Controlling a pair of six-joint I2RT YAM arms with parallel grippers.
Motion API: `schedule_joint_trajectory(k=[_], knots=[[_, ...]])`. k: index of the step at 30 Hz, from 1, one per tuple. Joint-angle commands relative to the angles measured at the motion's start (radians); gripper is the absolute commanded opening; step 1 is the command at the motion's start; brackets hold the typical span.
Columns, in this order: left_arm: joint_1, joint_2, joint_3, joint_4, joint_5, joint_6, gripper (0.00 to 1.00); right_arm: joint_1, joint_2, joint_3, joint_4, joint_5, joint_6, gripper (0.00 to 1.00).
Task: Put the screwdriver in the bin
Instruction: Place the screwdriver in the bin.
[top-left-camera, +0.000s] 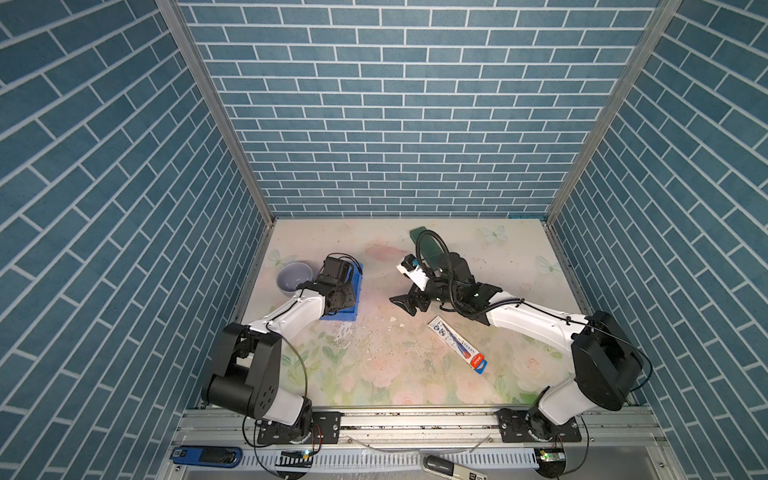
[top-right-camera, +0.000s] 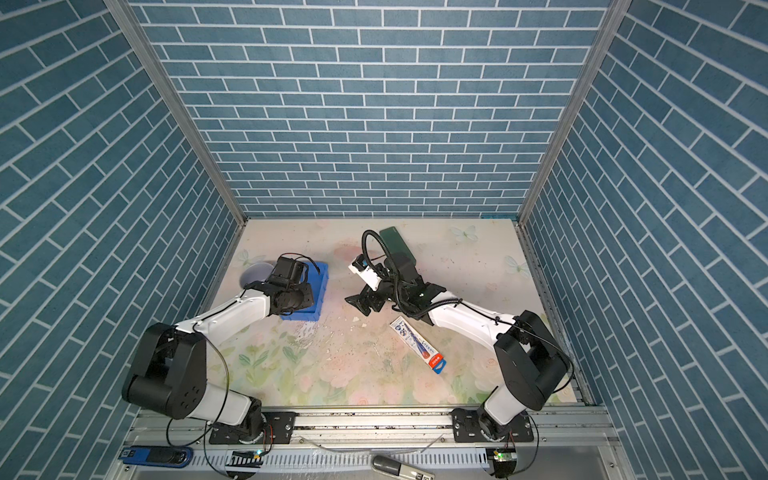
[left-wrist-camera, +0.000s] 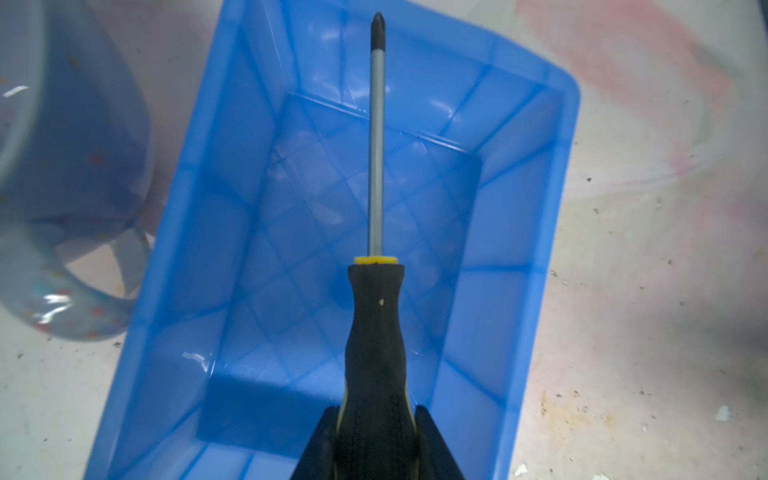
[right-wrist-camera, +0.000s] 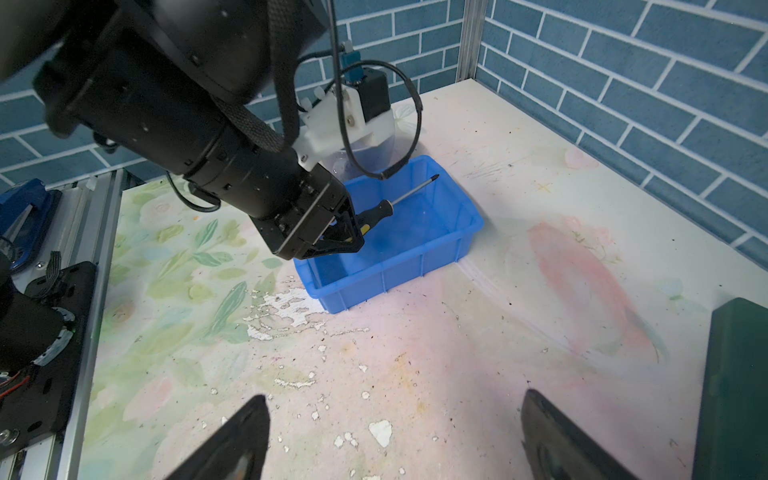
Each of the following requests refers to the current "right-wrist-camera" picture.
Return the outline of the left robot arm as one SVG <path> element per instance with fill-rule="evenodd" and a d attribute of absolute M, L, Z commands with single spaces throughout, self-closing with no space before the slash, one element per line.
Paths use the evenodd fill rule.
<path fill-rule="evenodd" d="M 1 75 L 36 75 L 58 137 L 88 127 L 246 213 L 283 259 L 364 243 L 348 192 L 300 144 L 299 57 L 335 31 L 317 1 L 5 1 Z"/>

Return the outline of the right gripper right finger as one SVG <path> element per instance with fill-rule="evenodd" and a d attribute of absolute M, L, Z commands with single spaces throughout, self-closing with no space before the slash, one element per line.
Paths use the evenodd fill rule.
<path fill-rule="evenodd" d="M 521 422 L 534 479 L 636 479 L 538 390 L 526 391 Z"/>

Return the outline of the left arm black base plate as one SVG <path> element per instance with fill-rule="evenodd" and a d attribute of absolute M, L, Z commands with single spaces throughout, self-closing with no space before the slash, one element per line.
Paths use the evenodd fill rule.
<path fill-rule="evenodd" d="M 1 456 L 65 428 L 97 266 L 81 262 L 19 291 L 1 262 Z"/>

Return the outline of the black yellow screwdriver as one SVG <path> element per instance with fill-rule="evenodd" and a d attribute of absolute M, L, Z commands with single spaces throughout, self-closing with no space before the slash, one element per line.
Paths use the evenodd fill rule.
<path fill-rule="evenodd" d="M 356 216 L 356 221 L 360 227 L 361 234 L 365 236 L 371 229 L 373 229 L 381 220 L 391 217 L 394 214 L 394 207 L 406 200 L 410 196 L 418 193 L 420 190 L 426 188 L 430 184 L 434 183 L 440 177 L 439 174 L 434 174 L 427 180 L 412 188 L 408 192 L 404 193 L 395 200 L 382 200 L 373 208 L 370 208 Z"/>

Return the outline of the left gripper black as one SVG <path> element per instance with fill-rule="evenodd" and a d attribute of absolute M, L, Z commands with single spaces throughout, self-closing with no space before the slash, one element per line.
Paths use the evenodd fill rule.
<path fill-rule="evenodd" d="M 299 179 L 298 195 L 286 210 L 252 220 L 273 255 L 307 260 L 357 253 L 364 238 L 345 186 L 320 164 Z"/>

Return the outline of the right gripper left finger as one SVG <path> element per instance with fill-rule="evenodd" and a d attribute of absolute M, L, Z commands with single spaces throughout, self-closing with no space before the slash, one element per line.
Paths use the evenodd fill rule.
<path fill-rule="evenodd" d="M 266 397 L 252 397 L 167 479 L 259 480 L 269 447 L 270 423 Z"/>

